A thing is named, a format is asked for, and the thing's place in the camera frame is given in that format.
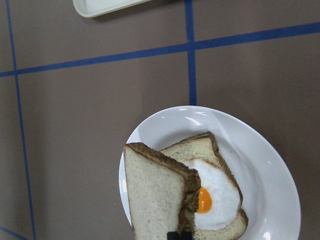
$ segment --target toast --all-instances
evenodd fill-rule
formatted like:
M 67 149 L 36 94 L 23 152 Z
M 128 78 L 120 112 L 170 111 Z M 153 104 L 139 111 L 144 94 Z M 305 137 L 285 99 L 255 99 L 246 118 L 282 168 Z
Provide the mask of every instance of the toast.
M 168 232 L 194 234 L 198 172 L 140 142 L 126 144 L 123 152 L 135 239 L 167 240 Z
M 247 229 L 248 217 L 243 209 L 241 209 L 243 195 L 239 185 L 229 169 L 226 161 L 219 153 L 219 147 L 215 136 L 211 132 L 198 134 L 177 142 L 160 151 L 164 155 L 176 159 L 178 162 L 184 163 L 190 159 L 204 159 L 215 164 L 228 176 L 230 181 L 237 187 L 240 196 L 240 205 L 236 218 L 225 228 L 219 230 L 198 229 L 195 226 L 195 240 L 236 240 Z

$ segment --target fried egg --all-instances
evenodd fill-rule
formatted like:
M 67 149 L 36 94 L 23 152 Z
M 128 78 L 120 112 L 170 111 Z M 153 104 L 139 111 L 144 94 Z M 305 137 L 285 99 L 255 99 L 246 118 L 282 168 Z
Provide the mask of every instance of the fried egg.
M 201 158 L 184 163 L 196 169 L 201 179 L 198 210 L 194 214 L 197 229 L 219 230 L 229 225 L 236 217 L 240 206 L 238 188 L 215 164 Z

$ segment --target white dish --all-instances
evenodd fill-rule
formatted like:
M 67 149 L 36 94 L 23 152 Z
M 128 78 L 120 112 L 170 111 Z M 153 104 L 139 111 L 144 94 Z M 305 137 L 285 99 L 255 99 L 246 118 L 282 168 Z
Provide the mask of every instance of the white dish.
M 211 131 L 243 194 L 249 223 L 240 240 L 297 240 L 300 201 L 294 180 L 280 155 L 257 131 L 224 112 L 177 106 L 144 120 L 127 143 L 143 142 L 161 150 L 184 138 Z M 124 155 L 119 166 L 122 205 L 131 223 Z
M 73 0 L 75 10 L 85 18 L 125 9 L 150 0 Z

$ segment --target sandwich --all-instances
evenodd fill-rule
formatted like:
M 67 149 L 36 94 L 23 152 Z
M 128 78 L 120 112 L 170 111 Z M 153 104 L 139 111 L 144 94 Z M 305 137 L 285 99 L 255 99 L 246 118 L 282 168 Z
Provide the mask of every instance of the sandwich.
M 206 132 L 181 140 L 160 151 L 196 169 L 201 179 L 195 240 L 236 240 L 247 229 L 243 195 L 226 161 L 219 153 L 214 134 Z
M 167 240 L 195 232 L 199 174 L 143 143 L 123 148 L 126 188 L 135 240 Z

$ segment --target slice of bread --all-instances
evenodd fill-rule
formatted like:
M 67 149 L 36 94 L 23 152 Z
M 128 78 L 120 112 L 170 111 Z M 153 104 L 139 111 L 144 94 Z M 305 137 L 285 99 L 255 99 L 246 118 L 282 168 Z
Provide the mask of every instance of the slice of bread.
M 198 172 L 140 142 L 126 144 L 123 152 L 135 239 L 167 240 L 168 232 L 194 233 Z
M 215 136 L 211 132 L 206 132 L 196 136 L 192 136 L 177 142 L 160 151 L 164 155 L 176 159 L 178 162 L 184 163 L 192 158 L 200 158 L 209 161 L 220 169 L 229 177 L 230 181 L 238 188 L 240 195 L 240 205 L 235 220 L 220 230 L 195 229 L 195 240 L 236 240 L 247 229 L 248 218 L 243 209 L 241 209 L 243 195 L 239 185 L 229 169 L 226 161 L 219 153 L 219 147 Z

